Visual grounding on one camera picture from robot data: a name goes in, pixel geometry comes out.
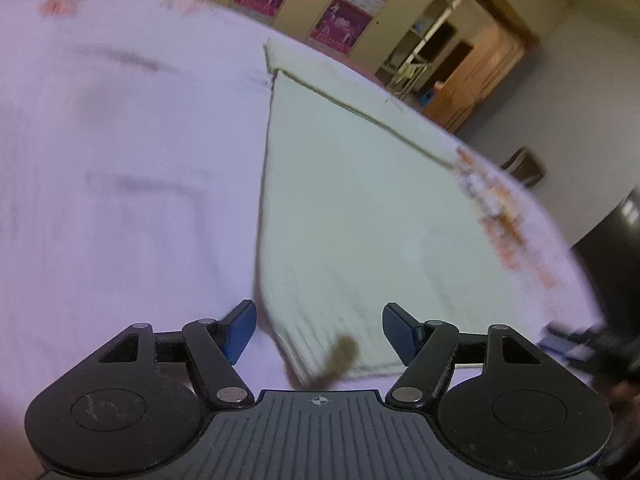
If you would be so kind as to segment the pale green knit sweater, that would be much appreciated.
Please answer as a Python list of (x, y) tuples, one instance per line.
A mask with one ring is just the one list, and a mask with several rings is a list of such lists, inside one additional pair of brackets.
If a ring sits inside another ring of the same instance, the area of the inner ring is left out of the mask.
[(498, 240), (497, 206), (466, 192), (439, 128), (330, 58), (271, 39), (259, 288), (305, 385), (398, 374), (394, 302), (470, 333), (542, 315)]

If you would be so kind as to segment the dark wooden chair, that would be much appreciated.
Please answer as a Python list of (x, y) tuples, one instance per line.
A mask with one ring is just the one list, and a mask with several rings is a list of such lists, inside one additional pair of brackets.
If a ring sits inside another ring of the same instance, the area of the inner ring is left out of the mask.
[(546, 176), (546, 168), (526, 146), (519, 148), (500, 168), (526, 188), (532, 188)]

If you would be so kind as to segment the floral lilac bedspread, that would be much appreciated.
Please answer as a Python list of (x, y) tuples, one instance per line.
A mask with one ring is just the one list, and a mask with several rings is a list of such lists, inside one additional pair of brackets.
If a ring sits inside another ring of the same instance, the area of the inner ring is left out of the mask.
[(136, 321), (254, 292), (269, 29), (196, 0), (1, 0), (1, 474), (30, 400)]

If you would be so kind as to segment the open shelf unit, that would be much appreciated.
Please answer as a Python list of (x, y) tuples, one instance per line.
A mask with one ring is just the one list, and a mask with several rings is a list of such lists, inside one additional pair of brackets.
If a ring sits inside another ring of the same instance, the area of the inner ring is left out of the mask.
[(434, 70), (436, 58), (458, 31), (450, 18), (461, 3), (464, 0), (433, 0), (394, 47), (378, 70), (392, 96), (405, 99), (419, 79)]

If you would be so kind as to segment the brown wooden door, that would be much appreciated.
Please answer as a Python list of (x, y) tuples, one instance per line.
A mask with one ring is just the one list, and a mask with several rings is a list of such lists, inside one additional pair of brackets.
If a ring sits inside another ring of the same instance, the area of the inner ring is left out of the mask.
[(436, 91), (422, 115), (448, 132), (457, 133), (525, 52), (521, 39), (501, 26), (486, 28), (480, 42)]

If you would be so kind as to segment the lower right pink poster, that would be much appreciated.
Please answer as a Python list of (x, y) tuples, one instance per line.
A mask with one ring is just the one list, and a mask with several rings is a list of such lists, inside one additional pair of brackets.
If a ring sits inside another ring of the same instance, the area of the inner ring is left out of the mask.
[(372, 16), (346, 0), (333, 0), (309, 38), (337, 53), (349, 54)]

